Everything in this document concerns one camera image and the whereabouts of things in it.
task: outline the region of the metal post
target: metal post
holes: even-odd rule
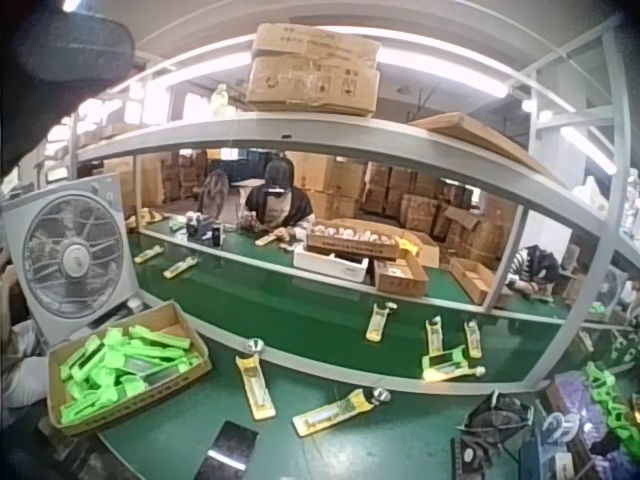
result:
[[[518,205],[516,215],[513,218],[513,226],[511,227],[509,240],[507,241],[507,246],[505,247],[504,253],[502,255],[502,261],[500,262],[500,266],[498,267],[498,271],[496,272],[496,276],[493,281],[493,285],[491,285],[491,289],[489,290],[489,294],[487,295],[487,298],[482,305],[482,310],[487,313],[493,310],[493,307],[495,307],[496,302],[498,301],[498,297],[500,296],[500,293],[504,288],[513,256],[516,254],[518,248],[520,247],[520,240],[522,239],[524,226],[527,224],[528,215],[529,209],[523,207],[522,205]]]
[[[71,114],[71,135],[69,136],[69,180],[78,178],[78,112]]]
[[[136,197],[136,229],[142,229],[142,161],[133,156],[133,188]]]
[[[614,31],[607,32],[602,37],[605,59],[609,70],[611,93],[614,109],[614,145],[615,164],[618,168],[611,179],[611,194],[609,195],[609,210],[605,219],[604,230],[596,249],[589,274],[585,279],[582,290],[576,299],[569,317],[552,340],[546,352],[529,372],[524,380],[525,385],[532,390],[549,374],[558,363],[563,353],[569,347],[580,325],[584,321],[589,307],[596,297],[607,268],[615,251],[619,237],[620,219],[626,196],[626,180],[629,176],[629,157],[631,152],[631,128],[629,117],[629,101],[622,58],[616,49]]]

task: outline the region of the fan hub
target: fan hub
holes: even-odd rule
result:
[[[62,271],[72,278],[86,275],[90,265],[91,253],[85,245],[73,244],[62,254]]]

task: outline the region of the person in striped shirt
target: person in striped shirt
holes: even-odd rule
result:
[[[551,295],[560,276],[560,266],[553,253],[538,245],[521,249],[513,257],[507,275],[507,287],[525,295]]]

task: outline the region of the open cardboard box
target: open cardboard box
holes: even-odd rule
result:
[[[389,232],[379,229],[379,224],[371,224],[374,227],[361,227],[343,220],[317,221],[314,225],[322,225],[325,228],[351,228],[366,231],[369,230],[372,234],[386,235],[391,237],[393,243],[375,243],[364,240],[349,240],[346,238],[330,237],[328,235],[316,235],[311,232],[307,234],[307,245],[315,249],[321,249],[331,252],[345,252],[353,255],[359,255],[362,257],[383,258],[386,260],[395,260],[400,256],[400,246],[395,241],[393,235]]]
[[[471,297],[477,305],[482,305],[491,285],[495,281],[495,275],[491,270],[480,262],[465,260],[464,258],[452,258],[449,263],[451,274],[460,282],[467,295]],[[513,295],[507,287],[502,288],[498,296],[497,306],[504,306]]]
[[[374,269],[376,289],[381,292],[422,297],[429,286],[429,277],[422,265],[406,250],[395,262],[376,260]]]
[[[107,333],[107,329],[110,327],[121,327],[126,334],[128,333],[129,327],[133,325],[142,325],[154,332],[163,332],[170,335],[190,338],[191,347],[189,350],[198,353],[200,357],[202,357],[203,362],[187,372],[168,378],[145,392],[120,402],[113,407],[107,408],[82,422],[63,425],[61,422],[62,415],[60,408],[71,402],[72,399],[67,393],[64,382],[60,378],[60,366],[85,344],[88,337],[67,342],[49,352],[49,392],[47,395],[47,403],[49,420],[54,427],[66,435],[78,435],[94,431],[107,423],[111,426],[115,423],[115,420],[125,415],[128,416],[134,411],[142,411],[142,408],[148,404],[168,398],[169,394],[175,390],[184,387],[211,370],[209,351],[206,345],[189,326],[182,310],[174,302],[167,302],[151,310],[132,315],[129,318],[96,330],[93,332],[93,335],[103,339]]]
[[[367,222],[366,220],[354,220],[351,218],[340,218],[334,220],[334,222],[349,225],[360,230],[375,230],[377,232],[386,233],[387,235],[394,235],[398,238],[403,238],[418,247],[416,259],[420,265],[432,268],[440,267],[440,248],[438,247],[438,244],[425,233],[412,232],[410,230],[404,230],[402,228],[392,227],[382,223]]]

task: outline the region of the box of green plastic parts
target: box of green plastic parts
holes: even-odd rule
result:
[[[107,332],[113,333],[114,331],[117,331],[116,333],[123,338],[137,338],[134,332],[138,331],[147,332],[150,334],[150,337],[156,333],[167,334],[166,337],[173,340],[176,340],[175,337],[182,337],[177,339],[180,342],[174,342],[178,344],[182,343],[182,348],[187,348],[187,350],[184,350],[182,353],[182,357],[195,358],[197,361],[189,365],[188,369],[175,369],[176,373],[168,376],[168,378],[166,376],[161,376],[159,379],[156,377],[153,382],[147,381],[142,383],[142,381],[138,381],[136,386],[139,387],[139,390],[141,391],[135,392],[133,395],[128,391],[124,398],[118,398],[118,401],[111,406],[97,409],[94,414],[87,416],[86,418],[80,418],[73,422],[63,420],[63,410],[67,409],[70,405],[72,407],[78,405],[80,402],[84,401],[87,396],[85,395],[84,399],[81,400],[78,400],[77,396],[75,399],[71,396],[69,393],[69,383],[72,383],[76,377],[72,377],[70,381],[65,383],[62,378],[63,373],[61,373],[64,372],[64,368],[61,370],[61,367],[67,365],[69,363],[68,361],[77,355],[76,352],[85,349],[85,345],[88,344],[87,340],[89,338],[91,338],[94,343],[100,343],[105,349],[110,348],[117,351],[117,349],[114,349],[113,347],[107,347],[107,345],[105,345],[107,341],[105,341],[104,344],[102,343],[102,341],[105,340],[105,336],[107,336]],[[143,345],[143,342],[146,342],[146,339],[137,342],[137,348],[143,350],[146,348],[152,351],[162,350],[161,348],[153,346],[141,346]],[[136,348],[136,346],[131,346],[133,342],[130,343],[131,344],[126,345],[128,348]],[[175,351],[179,349],[166,348],[164,350],[175,353]],[[113,425],[115,420],[120,419],[121,417],[141,412],[151,403],[157,403],[162,401],[163,398],[168,398],[172,392],[185,387],[209,370],[211,370],[211,362],[209,361],[209,352],[207,347],[198,334],[189,326],[189,323],[185,319],[180,307],[176,303],[167,302],[154,309],[147,310],[138,315],[133,315],[125,320],[113,323],[108,327],[96,330],[90,337],[73,340],[51,350],[49,352],[49,419],[54,427],[67,435],[78,435],[89,431],[95,431],[103,428],[106,424],[109,424],[109,426]],[[136,377],[135,375],[125,376],[130,378]],[[86,384],[87,380],[77,383]]]

